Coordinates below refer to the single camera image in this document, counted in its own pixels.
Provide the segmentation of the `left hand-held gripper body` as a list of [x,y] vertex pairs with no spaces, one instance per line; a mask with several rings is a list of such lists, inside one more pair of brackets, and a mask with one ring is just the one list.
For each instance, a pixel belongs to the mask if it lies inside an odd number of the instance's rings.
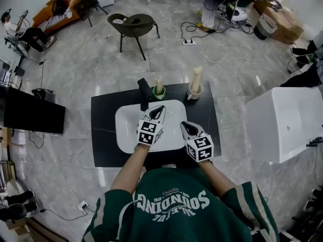
[[155,120],[139,120],[137,125],[137,146],[140,144],[153,146],[162,136],[164,128],[163,123],[157,123]]

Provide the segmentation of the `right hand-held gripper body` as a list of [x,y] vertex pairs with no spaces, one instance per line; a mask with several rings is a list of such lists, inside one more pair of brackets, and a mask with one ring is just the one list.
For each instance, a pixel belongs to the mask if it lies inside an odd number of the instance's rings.
[[204,130],[199,136],[184,138],[186,153],[197,163],[213,158],[214,144]]

